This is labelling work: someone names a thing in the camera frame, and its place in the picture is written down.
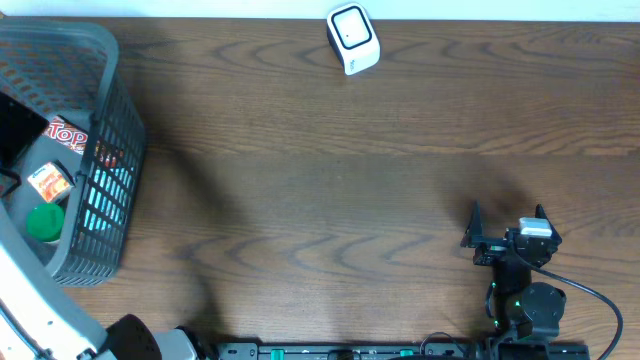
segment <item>red and white package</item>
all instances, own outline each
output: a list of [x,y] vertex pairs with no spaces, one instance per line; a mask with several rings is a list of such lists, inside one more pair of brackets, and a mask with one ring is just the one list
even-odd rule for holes
[[60,116],[51,120],[44,134],[80,155],[84,154],[89,139],[86,132],[64,121]]

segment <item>perforated basket wall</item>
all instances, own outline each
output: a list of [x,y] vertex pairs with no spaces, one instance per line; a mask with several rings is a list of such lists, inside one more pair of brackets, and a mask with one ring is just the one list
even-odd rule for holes
[[48,119],[73,112],[91,124],[62,238],[43,264],[66,286],[112,277],[129,226],[146,136],[117,59],[98,25],[0,21],[0,90]]

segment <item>black machine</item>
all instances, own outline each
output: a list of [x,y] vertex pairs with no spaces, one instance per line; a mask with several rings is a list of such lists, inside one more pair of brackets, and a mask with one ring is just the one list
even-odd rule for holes
[[[458,343],[446,333],[437,332],[427,337],[420,346],[399,345],[271,345],[255,342],[207,344],[187,329],[187,334],[197,352],[197,358],[206,360],[589,360],[586,345],[552,344],[560,333],[559,322],[564,314],[567,297],[561,289],[549,284],[532,283],[531,272],[536,271],[555,280],[577,287],[605,302],[614,311],[618,328],[605,352],[598,359],[605,359],[615,348],[622,335],[623,319],[620,311],[605,296],[540,269],[551,260],[562,238],[547,219],[544,209],[538,205],[535,217],[521,218],[519,227],[507,228],[503,237],[485,237],[482,230],[480,209],[476,204],[471,221],[461,242],[462,247],[475,248],[475,265],[491,266],[493,282],[489,285],[486,312],[495,318],[495,333],[475,342]],[[153,339],[144,324],[129,315],[108,329],[106,347],[118,355],[118,359],[161,359],[158,351],[131,352],[131,339],[127,329],[142,329]],[[443,335],[447,342],[431,342]],[[148,340],[143,345],[150,346]]]

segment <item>small orange and white box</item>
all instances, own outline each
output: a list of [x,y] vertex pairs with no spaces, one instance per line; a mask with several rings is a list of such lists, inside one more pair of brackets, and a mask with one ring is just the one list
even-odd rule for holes
[[71,184],[53,164],[46,163],[27,179],[47,203],[58,202],[71,192]]

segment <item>green connector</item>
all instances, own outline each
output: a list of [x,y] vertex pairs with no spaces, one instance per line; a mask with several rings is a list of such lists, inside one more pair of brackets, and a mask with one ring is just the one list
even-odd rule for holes
[[284,360],[284,350],[271,350],[271,360]]

